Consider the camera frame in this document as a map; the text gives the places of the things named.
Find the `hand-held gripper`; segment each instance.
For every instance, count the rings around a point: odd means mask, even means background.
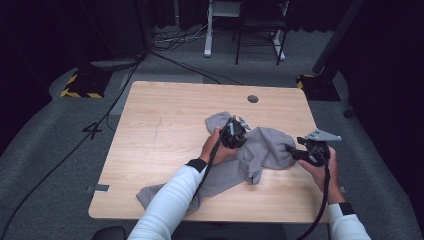
[[[246,129],[250,130],[250,128],[243,118],[239,117],[239,119],[240,122],[237,121],[235,116],[230,117],[227,124],[225,124],[219,133],[222,145],[227,148],[240,148],[246,143],[244,134],[246,133]]]
[[[292,154],[294,160],[303,159],[315,167],[324,165],[325,161],[330,159],[330,150],[328,149],[327,141],[340,141],[340,136],[324,132],[322,130],[315,130],[305,138],[297,137],[297,142],[306,146],[306,151],[297,150],[296,148],[285,145],[286,150]]]

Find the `hand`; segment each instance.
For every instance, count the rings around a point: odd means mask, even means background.
[[[328,204],[345,202],[346,199],[343,196],[343,193],[340,191],[338,182],[336,151],[332,147],[329,147],[329,150],[330,159],[328,160],[328,168],[330,170],[331,178],[328,188]],[[319,190],[324,192],[325,166],[315,167],[304,160],[299,160],[297,162],[312,175],[312,178],[318,185]]]
[[[212,149],[219,139],[219,131],[220,130],[221,130],[220,127],[216,127],[214,129],[212,135],[210,135],[206,139],[206,142],[203,145],[202,153],[200,154],[199,158],[202,159],[203,161],[205,161],[206,163],[209,162]],[[222,145],[222,143],[219,144],[218,151],[216,152],[215,158],[213,160],[213,164],[221,163],[227,157],[235,155],[236,152],[237,152],[236,149],[226,148]]]

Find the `table hole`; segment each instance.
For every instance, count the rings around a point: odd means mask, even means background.
[[[258,97],[256,97],[255,95],[249,95],[249,96],[247,97],[247,100],[248,100],[249,102],[251,102],[251,103],[257,103],[257,102],[259,101],[259,98],[258,98]]]

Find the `black cable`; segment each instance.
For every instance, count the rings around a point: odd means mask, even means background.
[[[112,132],[116,132],[116,129],[113,129],[110,125],[109,125],[109,115],[107,115],[106,117],[106,125],[109,127],[110,130],[112,130]]]
[[[150,52],[151,52],[153,55],[155,55],[156,57],[162,58],[162,59],[164,59],[164,60],[166,60],[166,61],[169,61],[169,62],[171,62],[171,63],[173,63],[173,64],[175,64],[175,65],[178,65],[178,66],[180,66],[180,67],[182,67],[182,68],[185,68],[185,69],[190,70],[190,71],[192,71],[192,72],[198,73],[198,74],[200,74],[200,75],[202,75],[202,76],[204,76],[204,77],[210,78],[210,79],[212,79],[213,81],[215,81],[215,82],[216,82],[216,83],[218,83],[218,84],[222,84],[220,81],[218,81],[217,79],[215,79],[215,78],[213,78],[213,77],[211,77],[211,76],[208,76],[208,75],[203,74],[203,73],[201,73],[201,72],[199,72],[199,71],[196,71],[196,70],[193,70],[193,69],[191,69],[191,68],[189,68],[189,67],[186,67],[186,66],[184,66],[184,64],[181,64],[181,63],[179,63],[179,62],[177,62],[177,61],[175,61],[175,60],[172,60],[172,59],[170,59],[170,58],[167,58],[167,57],[165,57],[165,56],[162,56],[162,55],[160,55],[160,54],[158,54],[158,53],[156,53],[156,52],[154,52],[154,51],[152,51],[152,50],[150,50]]]
[[[131,62],[129,63],[122,63],[119,65],[112,65],[112,66],[100,66],[100,65],[93,65],[93,63],[91,63],[94,67],[102,70],[102,71],[119,71],[119,70],[124,70],[127,68],[131,68],[133,67],[135,64],[137,64],[138,58],[133,59]]]
[[[228,122],[225,124],[225,126],[222,128],[221,132],[219,133],[218,140],[216,140],[216,143],[213,146],[212,151],[211,151],[211,154],[209,156],[209,162],[208,162],[208,165],[206,167],[205,175],[203,175],[202,181],[200,182],[199,186],[197,186],[197,189],[196,189],[196,191],[193,194],[193,199],[196,197],[197,193],[200,191],[200,188],[202,188],[202,185],[205,182],[206,177],[208,176],[209,171],[212,168],[213,160],[215,159],[215,155],[218,152],[219,145],[221,144],[222,135],[223,135],[224,130],[227,128],[227,126],[228,126],[229,123],[230,123],[230,120],[228,120]]]
[[[187,65],[187,66],[188,66],[188,67],[190,67],[190,68],[193,68],[193,69],[196,69],[196,70],[199,70],[199,71],[203,71],[203,72],[205,72],[205,73],[209,73],[209,74],[212,74],[212,75],[215,75],[215,76],[218,76],[218,77],[225,78],[225,79],[227,79],[227,80],[230,80],[230,81],[232,81],[232,82],[235,82],[235,83],[237,83],[237,84],[239,84],[239,85],[244,86],[244,84],[243,84],[243,83],[241,83],[241,82],[239,82],[239,81],[236,81],[236,80],[234,80],[234,79],[231,79],[231,78],[229,78],[229,77],[226,77],[226,76],[224,76],[224,75],[220,75],[220,74],[218,74],[218,73],[209,72],[209,71],[206,71],[206,70],[201,69],[201,68],[193,67],[193,66],[191,66],[191,65],[189,65],[189,64],[187,64],[187,63],[182,63],[182,62],[179,62],[179,63],[184,64],[184,65]]]
[[[142,62],[142,58],[138,59],[138,62],[136,65],[134,65],[134,67],[131,69],[130,73],[128,74],[128,78],[126,83],[124,84],[124,86],[120,89],[119,94],[117,96],[117,98],[115,99],[115,101],[113,102],[112,106],[109,108],[109,110],[106,112],[106,114],[100,119],[100,121],[97,123],[95,122],[95,127],[93,127],[93,129],[89,130],[88,134],[84,136],[84,138],[58,163],[56,164],[56,166],[54,166],[26,195],[25,197],[21,200],[21,202],[18,204],[18,206],[15,208],[15,210],[13,211],[12,215],[9,217],[9,219],[7,220],[7,223],[3,229],[3,232],[1,234],[0,240],[4,240],[5,236],[6,236],[6,232],[9,229],[10,224],[13,221],[13,218],[15,217],[16,213],[19,211],[19,209],[22,207],[22,205],[25,203],[25,201],[32,195],[32,193],[57,169],[59,168],[84,142],[85,140],[87,140],[87,138],[92,135],[94,136],[95,132],[97,131],[98,125],[109,115],[110,111],[113,109],[113,107],[116,105],[116,103],[118,102],[119,98],[121,97],[125,87],[128,85],[129,80],[131,79],[131,76],[133,75],[135,69],[137,69],[137,67],[140,65],[140,63]]]
[[[195,42],[195,41],[197,41],[198,39],[200,39],[200,38],[204,38],[204,37],[206,37],[206,35],[200,35],[200,36],[198,36],[198,37],[196,37],[196,35],[197,34],[199,34],[199,33],[204,33],[204,32],[206,32],[207,31],[207,26],[208,25],[205,25],[205,26],[203,26],[203,27],[201,27],[200,29],[198,29],[198,30],[191,30],[190,31],[190,34],[191,34],[191,36],[189,36],[189,31],[188,30],[186,30],[185,31],[185,34],[183,34],[182,36],[178,36],[179,35],[179,33],[181,33],[181,31],[178,31],[175,35],[174,35],[174,37],[168,37],[168,34],[167,33],[158,33],[158,35],[162,35],[162,34],[165,34],[166,35],[166,37],[165,38],[162,38],[162,36],[159,38],[159,40],[153,40],[153,41],[151,41],[151,44],[150,44],[150,46],[151,46],[151,48],[152,49],[154,49],[155,51],[168,51],[168,50],[175,50],[175,49],[177,49],[178,47],[180,47],[180,46],[182,46],[184,43],[192,43],[192,42]],[[168,43],[168,46],[167,47],[160,47],[159,46],[159,44],[160,43]]]
[[[152,51],[152,50],[150,50],[150,52],[151,52],[154,56],[156,56],[156,57],[162,58],[162,59],[164,59],[164,60],[166,60],[166,61],[169,61],[169,62],[171,62],[171,63],[173,63],[173,64],[175,64],[175,65],[178,65],[178,66],[180,66],[180,67],[182,67],[182,68],[185,68],[185,69],[190,70],[190,71],[192,71],[192,72],[198,73],[198,74],[200,74],[200,75],[202,75],[202,76],[204,76],[204,77],[206,77],[206,78],[209,78],[209,79],[211,79],[211,80],[215,81],[215,82],[216,82],[216,83],[218,83],[218,84],[222,84],[222,83],[221,83],[218,79],[213,78],[213,77],[211,77],[211,76],[209,76],[209,75],[206,75],[206,74],[204,74],[204,73],[202,73],[202,72],[201,72],[201,71],[208,72],[208,71],[206,71],[206,70],[203,70],[203,69],[200,69],[200,68],[196,68],[196,67],[190,66],[190,65],[189,65],[189,64],[187,64],[187,63],[182,63],[182,62],[175,61],[175,60],[173,60],[173,59],[170,59],[170,58],[167,58],[167,57],[165,57],[165,56],[162,56],[162,55],[160,55],[160,54],[158,54],[158,53],[156,53],[156,52],[154,52],[154,51]],[[228,78],[228,77],[225,77],[225,76],[222,76],[222,75],[219,75],[219,74],[216,74],[216,73],[212,73],[212,72],[208,72],[208,73],[213,74],[213,75],[217,75],[217,76],[220,76],[220,77],[223,77],[223,78],[226,78],[226,79],[228,79],[228,80],[230,80],[230,81],[233,81],[233,82],[235,82],[235,83],[238,83],[238,84],[240,84],[240,85],[243,85],[241,82],[238,82],[238,81],[236,81],[236,80],[230,79],[230,78]]]
[[[3,229],[3,232],[1,234],[0,240],[4,240],[4,237],[6,236],[6,232],[9,229],[10,224],[12,223],[13,218],[15,217],[16,213],[19,211],[19,209],[22,207],[22,205],[25,203],[25,201],[31,196],[31,194],[58,168],[60,167],[81,145],[82,143],[91,135],[91,132],[85,135],[85,137],[77,144],[76,147],[74,147],[71,152],[68,153],[56,166],[54,166],[21,200],[19,205],[15,208],[12,215],[7,220],[7,223]]]
[[[162,41],[169,41],[170,39],[176,39],[179,37],[187,37],[187,35],[192,35],[195,36],[197,34],[197,32],[200,32],[200,30],[202,30],[202,28],[197,29],[197,30],[187,30],[185,31],[185,34],[183,36],[178,36],[179,33],[181,33],[181,31],[168,31],[168,32],[158,32],[158,33],[154,33],[153,34],[153,42],[162,42]],[[170,37],[169,33],[175,33],[174,37]]]
[[[109,116],[110,112],[112,111],[112,109],[115,107],[116,103],[118,102],[119,98],[122,96],[122,93],[124,92],[125,88],[127,87],[128,83],[130,82],[130,79],[132,77],[132,75],[134,74],[134,71],[137,69],[137,67],[140,65],[140,63],[143,61],[143,58],[139,59],[137,64],[135,64],[133,66],[133,68],[130,70],[130,73],[128,74],[127,77],[127,81],[125,82],[124,86],[121,87],[121,89],[119,90],[119,93],[117,95],[117,97],[115,98],[115,100],[113,101],[112,105],[109,107],[109,110],[105,113],[105,115],[103,115],[103,117],[99,120],[99,122],[95,122],[93,124],[91,124],[89,127],[85,128],[85,129],[89,129],[91,126],[93,126],[93,130],[91,131],[91,140],[94,139],[94,136],[97,132],[97,129],[99,128],[100,123]]]
[[[328,167],[328,159],[325,159],[324,156],[321,154],[322,158],[324,159],[324,168],[325,168],[325,179],[324,179],[324,192],[322,196],[322,202],[321,207],[319,209],[318,215],[315,218],[315,221],[312,223],[311,227],[300,237],[297,238],[297,240],[305,239],[309,234],[311,234],[316,226],[318,225],[319,221],[321,220],[322,215],[324,214],[325,206],[327,205],[328,200],[328,188],[330,184],[330,169]]]

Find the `table top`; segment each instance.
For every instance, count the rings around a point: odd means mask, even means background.
[[[250,103],[249,95],[259,101]],[[228,111],[253,129],[278,129],[294,139],[316,129],[300,89],[137,81],[107,156],[89,214],[100,219],[138,219],[144,208],[141,188],[166,183],[190,159],[199,156],[210,135],[205,119]],[[322,193],[298,164],[285,170],[263,169],[257,185],[241,183],[204,198],[185,220],[313,222]],[[328,221],[325,213],[322,222]]]

